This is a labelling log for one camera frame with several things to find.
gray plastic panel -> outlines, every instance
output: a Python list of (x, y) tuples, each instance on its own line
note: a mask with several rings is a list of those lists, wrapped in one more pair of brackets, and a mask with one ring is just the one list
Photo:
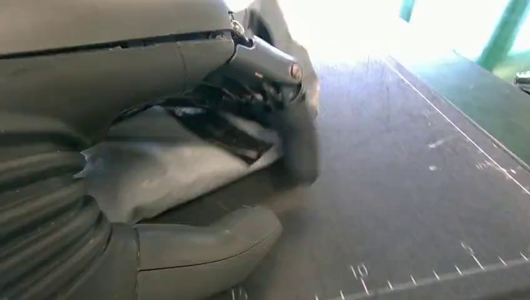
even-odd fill
[[(191, 76), (179, 52), (186, 43), (210, 47)], [(12, 113), (61, 120), (93, 141), (120, 111), (200, 81), (229, 59), (233, 47), (230, 40), (189, 41), (0, 60), (0, 105)]]
[(136, 230), (141, 248), (139, 269), (150, 270), (240, 256), (259, 244), (276, 240), (282, 227), (272, 211), (254, 207), (233, 212), (208, 227), (139, 224)]
[(230, 29), (223, 0), (7, 0), (0, 55)]
[[(183, 264), (209, 260), (206, 258), (224, 257), (218, 261), (193, 266), (141, 271), (138, 276), (138, 299), (202, 299), (239, 284), (267, 254), (281, 233), (279, 221), (277, 219), (273, 220), (272, 217), (276, 219), (271, 211), (265, 209), (245, 209), (243, 213), (240, 212), (239, 216), (229, 217), (229, 219), (221, 221), (221, 223), (225, 223), (224, 226), (227, 226), (226, 228), (232, 228), (232, 232), (219, 231), (217, 234), (220, 236), (218, 237), (205, 236), (203, 234), (196, 236), (185, 234), (183, 238), (180, 238), (177, 237), (179, 229), (176, 227), (175, 232), (171, 235), (167, 231), (167, 234), (162, 232), (159, 236), (151, 236), (150, 239), (146, 239), (145, 232), (141, 230), (139, 234), (142, 266), (148, 264), (161, 267), (168, 263), (166, 259), (173, 261), (173, 263)], [(233, 227), (235, 224), (230, 223), (234, 221), (238, 223), (239, 221), (237, 220), (239, 218), (241, 218), (240, 226)], [(265, 230), (266, 226), (270, 226), (271, 230)], [(236, 243), (237, 241), (225, 240), (221, 237), (224, 234), (231, 235), (232, 233), (244, 237), (244, 239), (249, 239), (249, 241), (260, 240), (260, 242), (249, 247), (244, 252), (237, 252), (240, 249), (230, 249), (230, 247), (225, 245), (227, 241), (230, 243)], [(188, 246), (193, 239), (200, 247)], [(247, 241), (242, 243), (246, 244), (245, 248), (250, 245)], [(152, 252), (157, 248), (165, 249), (166, 251)]]

white line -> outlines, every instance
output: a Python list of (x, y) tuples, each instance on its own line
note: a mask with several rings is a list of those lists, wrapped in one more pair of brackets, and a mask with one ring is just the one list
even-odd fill
[(362, 277), (361, 277), (361, 283), (362, 283), (362, 286), (364, 287), (364, 291), (366, 292), (366, 294), (370, 295), (370, 291), (368, 291), (368, 288), (366, 287), (366, 283), (364, 283), (364, 280)]
[(479, 259), (475, 256), (475, 254), (472, 254), (471, 257), (473, 257), (473, 259), (477, 262), (479, 267), (483, 270), (484, 266), (480, 263)]
[(497, 166), (499, 168), (499, 170), (501, 170), (501, 172), (503, 172), (506, 177), (508, 179), (511, 179), (513, 180), (523, 191), (525, 191), (527, 194), (530, 194), (530, 191), (528, 191), (528, 189), (526, 189), (526, 187), (524, 187), (521, 183), (519, 183), (519, 181), (517, 181), (515, 178), (513, 178), (510, 173), (508, 173), (508, 171), (506, 171), (505, 169), (503, 169), (501, 167), (501, 165), (496, 162), (488, 153), (486, 153), (481, 147), (479, 147), (479, 145), (477, 145), (477, 143), (475, 143), (464, 131), (462, 131), (462, 129), (460, 129), (458, 126), (456, 126), (456, 124), (454, 124), (438, 107), (436, 107), (436, 105), (434, 105), (429, 99), (427, 99), (426, 96), (424, 96), (420, 91), (418, 91), (418, 89), (416, 89), (415, 86), (413, 86), (410, 81), (408, 81), (398, 70), (394, 69), (394, 67), (392, 67), (386, 60), (382, 60), (392, 71), (394, 71), (394, 73), (396, 73), (406, 84), (408, 84), (416, 93), (418, 93), (425, 101), (427, 101), (427, 103), (429, 103), (430, 106), (432, 106), (432, 108), (434, 108), (440, 115), (442, 115), (442, 117), (444, 117), (445, 120), (447, 120), (447, 122), (449, 122), (459, 133), (461, 133), (471, 144), (473, 144), (473, 146), (477, 147), (477, 149), (479, 149), (479, 151), (484, 154), (492, 163), (495, 164), (495, 166)]
[(352, 265), (350, 265), (349, 267), (351, 269), (351, 271), (353, 272), (353, 276), (355, 276), (355, 279), (357, 279), (357, 273), (355, 273), (355, 269), (353, 268)]
[(366, 266), (364, 264), (361, 264), (360, 266), (358, 266), (357, 267), (357, 271), (359, 271), (359, 275), (361, 277), (364, 277), (364, 276), (368, 275), (368, 269), (366, 268)]

